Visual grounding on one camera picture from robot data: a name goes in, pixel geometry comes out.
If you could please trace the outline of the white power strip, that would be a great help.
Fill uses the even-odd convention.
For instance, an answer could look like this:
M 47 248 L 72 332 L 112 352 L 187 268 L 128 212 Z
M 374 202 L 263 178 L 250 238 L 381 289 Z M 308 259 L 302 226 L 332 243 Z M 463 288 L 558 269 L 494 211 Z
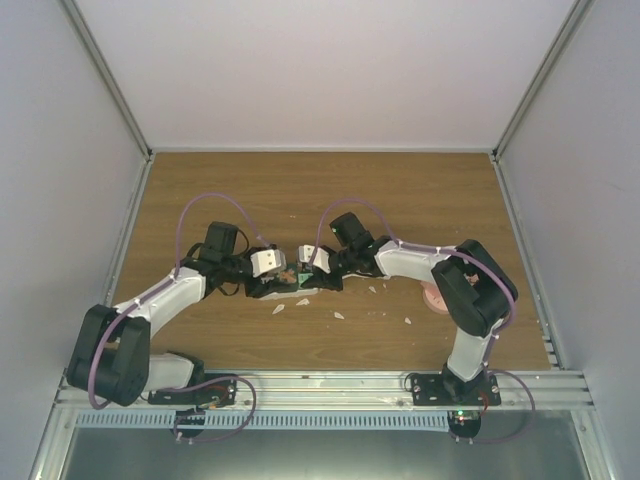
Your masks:
M 288 298 L 306 297 L 306 296 L 316 295 L 318 293 L 319 293 L 318 288 L 297 289 L 295 291 L 288 291 L 288 292 L 273 292 L 263 297 L 260 297 L 259 300 L 275 301 L 275 300 L 288 299 Z

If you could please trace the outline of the dark green cube plug adapter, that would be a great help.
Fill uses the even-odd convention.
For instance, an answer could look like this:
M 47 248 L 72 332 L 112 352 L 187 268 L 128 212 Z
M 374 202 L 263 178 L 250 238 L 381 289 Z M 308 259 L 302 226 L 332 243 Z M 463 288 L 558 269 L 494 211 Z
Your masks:
M 274 284 L 279 292 L 294 292 L 298 290 L 298 265 L 288 263 L 283 270 L 276 273 Z

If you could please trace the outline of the light green plug adapter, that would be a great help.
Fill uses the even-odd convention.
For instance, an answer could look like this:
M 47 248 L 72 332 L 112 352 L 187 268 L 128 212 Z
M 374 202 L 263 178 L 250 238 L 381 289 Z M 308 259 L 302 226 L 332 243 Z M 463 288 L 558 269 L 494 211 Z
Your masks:
M 299 271 L 297 274 L 298 284 L 302 286 L 306 281 L 308 281 L 313 276 L 312 272 L 307 271 Z

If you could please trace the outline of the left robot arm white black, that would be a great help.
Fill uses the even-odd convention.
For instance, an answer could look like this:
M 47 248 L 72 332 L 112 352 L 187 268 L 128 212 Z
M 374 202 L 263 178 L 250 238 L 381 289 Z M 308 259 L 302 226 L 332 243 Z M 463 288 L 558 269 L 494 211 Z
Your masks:
M 167 392 L 185 404 L 203 398 L 205 378 L 195 359 L 178 353 L 154 355 L 153 337 L 188 307 L 227 284 L 253 287 L 286 265 L 274 244 L 236 249 L 242 231 L 213 222 L 170 273 L 143 293 L 116 306 L 96 304 L 85 314 L 66 381 L 84 390 L 91 406 L 129 406 L 143 393 Z

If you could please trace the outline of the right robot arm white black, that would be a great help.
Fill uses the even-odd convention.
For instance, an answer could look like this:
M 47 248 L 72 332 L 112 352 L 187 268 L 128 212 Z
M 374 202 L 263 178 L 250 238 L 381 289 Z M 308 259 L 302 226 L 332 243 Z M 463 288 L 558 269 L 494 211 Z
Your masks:
M 348 212 L 330 223 L 341 248 L 302 245 L 297 259 L 310 274 L 304 289 L 340 291 L 350 275 L 407 278 L 430 290 L 456 325 L 452 351 L 439 381 L 451 403 L 464 405 L 487 378 L 496 337 L 513 320 L 518 291 L 484 246 L 466 240 L 457 246 L 428 246 L 391 235 L 373 237 Z

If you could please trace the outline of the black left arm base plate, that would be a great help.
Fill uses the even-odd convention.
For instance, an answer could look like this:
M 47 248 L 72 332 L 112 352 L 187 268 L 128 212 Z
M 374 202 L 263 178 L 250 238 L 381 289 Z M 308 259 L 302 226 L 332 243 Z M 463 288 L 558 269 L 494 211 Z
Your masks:
M 235 403 L 237 375 L 205 373 L 190 380 L 180 391 L 157 391 L 143 394 L 151 405 L 193 406 L 199 408 L 225 407 Z

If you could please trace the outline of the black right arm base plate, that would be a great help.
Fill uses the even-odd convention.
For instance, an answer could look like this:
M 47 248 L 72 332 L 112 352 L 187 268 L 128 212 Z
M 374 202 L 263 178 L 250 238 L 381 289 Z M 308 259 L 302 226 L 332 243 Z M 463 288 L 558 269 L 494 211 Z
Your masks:
M 497 379 L 480 372 L 464 382 L 449 371 L 409 373 L 403 387 L 412 396 L 414 406 L 499 406 L 502 403 Z

